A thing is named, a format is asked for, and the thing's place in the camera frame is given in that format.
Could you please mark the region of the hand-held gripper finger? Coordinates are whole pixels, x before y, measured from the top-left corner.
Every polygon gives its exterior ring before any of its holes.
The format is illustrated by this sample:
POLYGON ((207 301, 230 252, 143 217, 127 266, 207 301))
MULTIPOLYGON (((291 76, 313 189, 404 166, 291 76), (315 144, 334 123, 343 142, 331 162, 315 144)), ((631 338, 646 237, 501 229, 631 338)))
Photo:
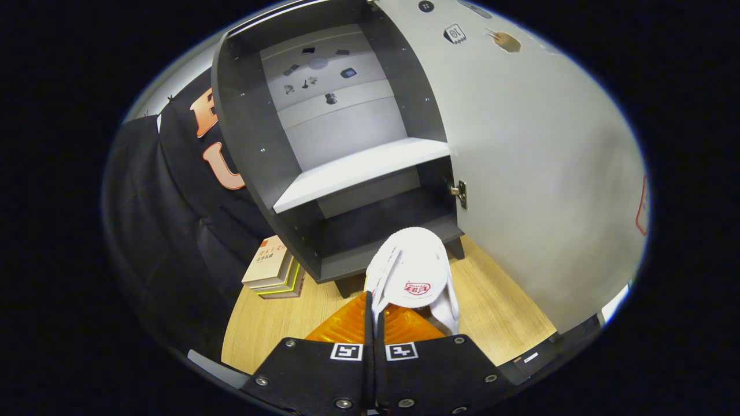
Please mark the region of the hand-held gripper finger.
POLYGON ((377 317, 375 400, 383 415, 476 415, 515 395, 515 384, 467 335, 385 343, 377 317))
POLYGON ((360 343, 285 337, 240 388, 244 398, 282 415, 365 415, 373 402, 372 295, 352 300, 360 343))

